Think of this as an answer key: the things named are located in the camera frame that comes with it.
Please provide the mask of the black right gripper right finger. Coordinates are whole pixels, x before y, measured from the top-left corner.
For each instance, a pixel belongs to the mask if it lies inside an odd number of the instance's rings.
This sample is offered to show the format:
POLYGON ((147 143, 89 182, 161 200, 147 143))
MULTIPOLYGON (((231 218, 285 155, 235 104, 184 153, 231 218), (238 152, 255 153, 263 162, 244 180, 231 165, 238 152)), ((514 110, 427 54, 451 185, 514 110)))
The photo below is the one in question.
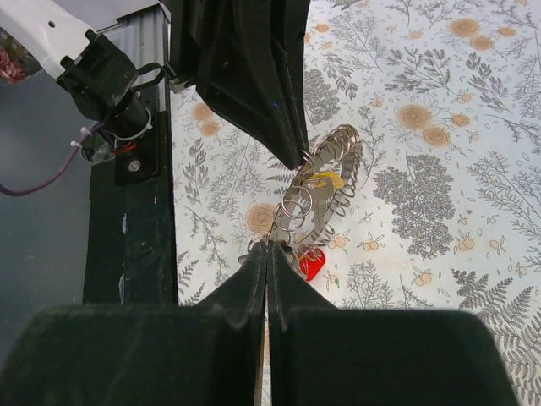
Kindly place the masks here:
POLYGON ((459 310, 336 308, 267 248, 275 405, 514 405, 486 326, 459 310))

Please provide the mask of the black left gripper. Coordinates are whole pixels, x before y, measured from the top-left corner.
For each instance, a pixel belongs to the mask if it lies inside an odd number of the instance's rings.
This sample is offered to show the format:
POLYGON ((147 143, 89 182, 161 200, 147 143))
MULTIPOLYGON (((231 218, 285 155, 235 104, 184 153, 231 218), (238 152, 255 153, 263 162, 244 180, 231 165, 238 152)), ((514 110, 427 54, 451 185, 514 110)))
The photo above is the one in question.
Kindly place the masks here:
POLYGON ((287 168, 308 149, 303 107, 307 1, 166 1, 165 75, 263 144, 287 168))

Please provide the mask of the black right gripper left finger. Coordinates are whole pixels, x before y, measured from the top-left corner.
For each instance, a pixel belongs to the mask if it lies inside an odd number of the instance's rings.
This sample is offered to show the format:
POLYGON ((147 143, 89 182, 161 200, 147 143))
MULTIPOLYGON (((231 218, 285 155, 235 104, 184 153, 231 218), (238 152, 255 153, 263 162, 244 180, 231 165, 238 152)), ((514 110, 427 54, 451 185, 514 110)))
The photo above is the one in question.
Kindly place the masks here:
POLYGON ((258 405, 267 248, 193 306, 65 305, 35 315, 1 371, 4 405, 258 405))

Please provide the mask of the red key tag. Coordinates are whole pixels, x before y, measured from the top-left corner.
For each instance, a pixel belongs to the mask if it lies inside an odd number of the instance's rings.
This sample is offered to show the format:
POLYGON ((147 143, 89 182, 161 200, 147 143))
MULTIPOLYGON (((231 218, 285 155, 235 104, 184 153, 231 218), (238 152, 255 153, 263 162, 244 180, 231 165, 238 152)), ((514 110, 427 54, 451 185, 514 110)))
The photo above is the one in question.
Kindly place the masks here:
POLYGON ((299 272, 306 282, 310 282, 317 276, 325 262, 325 253, 321 248, 307 250, 299 256, 299 272))

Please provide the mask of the silver key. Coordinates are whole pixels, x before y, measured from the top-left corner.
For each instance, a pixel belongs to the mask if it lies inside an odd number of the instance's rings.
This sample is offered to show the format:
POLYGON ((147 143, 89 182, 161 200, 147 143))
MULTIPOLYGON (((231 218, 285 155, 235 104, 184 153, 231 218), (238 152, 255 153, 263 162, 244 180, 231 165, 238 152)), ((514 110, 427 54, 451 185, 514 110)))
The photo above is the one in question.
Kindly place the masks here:
POLYGON ((302 183, 302 186, 309 192, 312 198, 312 209, 314 212, 314 227, 323 227, 325 214, 325 203, 334 196, 335 190, 332 187, 316 189, 315 180, 309 178, 302 183))

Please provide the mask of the yellow key tag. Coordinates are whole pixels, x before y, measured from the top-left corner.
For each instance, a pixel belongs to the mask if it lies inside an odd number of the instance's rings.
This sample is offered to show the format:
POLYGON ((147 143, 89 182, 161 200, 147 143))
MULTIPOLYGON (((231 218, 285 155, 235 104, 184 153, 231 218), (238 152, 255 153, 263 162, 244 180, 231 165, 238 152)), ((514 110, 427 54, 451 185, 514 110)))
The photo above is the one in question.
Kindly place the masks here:
POLYGON ((334 190, 337 190, 345 186, 345 181, 336 172, 326 171, 317 173, 312 179, 315 180, 316 189, 332 187, 334 190))

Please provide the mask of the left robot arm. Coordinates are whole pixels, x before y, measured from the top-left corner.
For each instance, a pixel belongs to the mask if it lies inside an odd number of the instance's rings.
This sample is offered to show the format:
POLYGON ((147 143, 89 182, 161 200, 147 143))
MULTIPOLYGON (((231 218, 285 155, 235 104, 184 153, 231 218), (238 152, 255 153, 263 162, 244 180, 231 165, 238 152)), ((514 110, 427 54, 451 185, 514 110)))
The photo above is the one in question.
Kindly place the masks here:
MULTIPOLYGON (((303 109, 306 1, 173 1, 164 73, 193 86, 221 118, 262 143, 286 167, 308 149, 303 109)), ((140 75, 108 38, 53 1, 4 1, 1 26, 73 97, 86 117, 123 140, 150 115, 135 99, 140 75)))

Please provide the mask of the floral tablecloth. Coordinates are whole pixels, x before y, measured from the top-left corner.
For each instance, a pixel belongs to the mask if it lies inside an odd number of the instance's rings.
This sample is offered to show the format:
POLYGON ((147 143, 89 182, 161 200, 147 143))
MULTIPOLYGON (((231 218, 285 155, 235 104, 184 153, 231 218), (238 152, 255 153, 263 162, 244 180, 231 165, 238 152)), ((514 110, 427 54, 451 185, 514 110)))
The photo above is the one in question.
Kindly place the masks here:
POLYGON ((345 308, 458 308, 540 402, 540 4, 314 1, 309 141, 363 142, 311 283, 345 308))

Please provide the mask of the aluminium rail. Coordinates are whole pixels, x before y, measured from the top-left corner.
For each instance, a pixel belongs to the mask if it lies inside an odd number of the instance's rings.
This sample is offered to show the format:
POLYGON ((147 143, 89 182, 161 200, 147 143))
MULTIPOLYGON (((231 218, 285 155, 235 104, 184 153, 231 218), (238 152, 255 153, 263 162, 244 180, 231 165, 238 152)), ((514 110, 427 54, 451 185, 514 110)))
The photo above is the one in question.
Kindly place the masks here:
POLYGON ((171 13, 166 1, 105 1, 107 20, 99 31, 108 35, 132 60, 140 73, 134 95, 143 103, 145 92, 156 94, 151 101, 157 112, 170 112, 165 74, 160 71, 169 59, 171 13))

